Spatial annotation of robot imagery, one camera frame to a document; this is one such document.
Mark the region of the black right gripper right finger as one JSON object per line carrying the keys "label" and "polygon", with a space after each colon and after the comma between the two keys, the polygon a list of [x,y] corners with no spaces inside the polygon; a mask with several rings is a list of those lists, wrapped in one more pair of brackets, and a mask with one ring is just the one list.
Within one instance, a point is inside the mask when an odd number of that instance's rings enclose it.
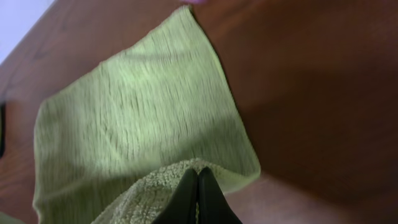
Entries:
{"label": "black right gripper right finger", "polygon": [[198,205],[200,224],[242,224],[229,207],[209,167],[198,176]]}

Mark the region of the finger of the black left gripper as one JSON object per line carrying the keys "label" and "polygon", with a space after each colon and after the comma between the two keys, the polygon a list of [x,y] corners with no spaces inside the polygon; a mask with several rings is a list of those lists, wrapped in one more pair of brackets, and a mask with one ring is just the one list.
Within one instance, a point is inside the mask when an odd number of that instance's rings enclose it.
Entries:
{"label": "finger of the black left gripper", "polygon": [[0,157],[3,157],[5,151],[5,134],[6,134],[6,104],[1,103]]}

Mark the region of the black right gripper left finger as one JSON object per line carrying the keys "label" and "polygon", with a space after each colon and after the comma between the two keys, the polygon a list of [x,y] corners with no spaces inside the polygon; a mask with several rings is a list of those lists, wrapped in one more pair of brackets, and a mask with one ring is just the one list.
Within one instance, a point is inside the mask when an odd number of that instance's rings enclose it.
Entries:
{"label": "black right gripper left finger", "polygon": [[172,198],[153,224],[195,224],[198,174],[187,169],[180,179]]}

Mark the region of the green microfiber cloth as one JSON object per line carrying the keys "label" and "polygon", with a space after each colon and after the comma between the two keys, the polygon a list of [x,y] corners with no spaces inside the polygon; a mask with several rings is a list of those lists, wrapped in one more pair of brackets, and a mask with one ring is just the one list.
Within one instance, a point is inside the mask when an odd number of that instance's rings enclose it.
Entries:
{"label": "green microfiber cloth", "polygon": [[34,155],[40,223],[152,223],[187,169],[209,167],[226,194],[261,173],[188,6],[46,99]]}

